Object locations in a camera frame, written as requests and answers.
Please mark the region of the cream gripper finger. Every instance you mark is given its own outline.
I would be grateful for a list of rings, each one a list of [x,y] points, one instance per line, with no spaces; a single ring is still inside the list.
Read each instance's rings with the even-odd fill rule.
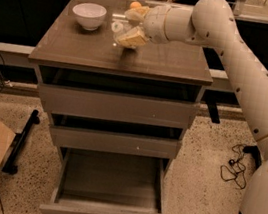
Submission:
[[[117,36],[116,41],[123,47],[136,48],[144,46],[148,41],[145,32],[141,27],[133,27],[131,30]]]
[[[125,11],[125,17],[131,21],[142,22],[145,15],[149,12],[149,6],[139,6],[131,4],[129,9]]]

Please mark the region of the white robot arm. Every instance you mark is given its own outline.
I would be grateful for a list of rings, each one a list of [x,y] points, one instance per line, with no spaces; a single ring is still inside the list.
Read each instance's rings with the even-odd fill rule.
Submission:
[[[192,8],[136,3],[125,17],[134,27],[118,40],[124,47],[181,41],[216,51],[264,158],[248,183],[238,214],[268,214],[268,70],[240,37],[227,1],[199,0]]]

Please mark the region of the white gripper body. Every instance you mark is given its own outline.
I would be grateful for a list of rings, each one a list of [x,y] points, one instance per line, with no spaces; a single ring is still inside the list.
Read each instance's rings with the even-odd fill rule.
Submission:
[[[165,19],[170,6],[156,6],[151,8],[143,21],[143,29],[146,36],[155,44],[167,42],[165,34]]]

